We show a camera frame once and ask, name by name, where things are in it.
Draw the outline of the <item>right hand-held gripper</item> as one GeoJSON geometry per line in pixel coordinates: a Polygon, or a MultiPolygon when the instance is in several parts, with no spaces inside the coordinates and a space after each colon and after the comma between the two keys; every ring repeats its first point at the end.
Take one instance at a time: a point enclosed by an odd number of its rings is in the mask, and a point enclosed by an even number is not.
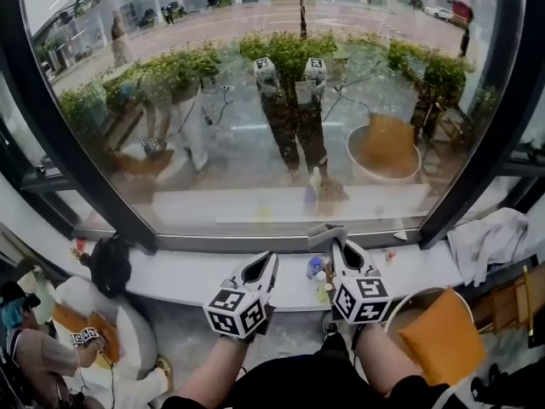
{"type": "Polygon", "coordinates": [[[351,240],[344,246],[334,240],[331,255],[336,311],[349,325],[381,322],[391,305],[391,296],[371,254],[351,240]],[[348,270],[369,277],[344,277],[348,270]]]}

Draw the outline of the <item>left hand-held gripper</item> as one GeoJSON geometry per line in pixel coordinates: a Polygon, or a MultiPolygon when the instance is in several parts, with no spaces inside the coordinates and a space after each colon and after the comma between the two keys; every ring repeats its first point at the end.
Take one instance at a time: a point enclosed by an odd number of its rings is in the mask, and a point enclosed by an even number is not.
{"type": "Polygon", "coordinates": [[[278,274],[278,255],[261,252],[237,265],[214,297],[203,305],[212,331],[247,339],[267,321],[267,307],[278,274]]]}

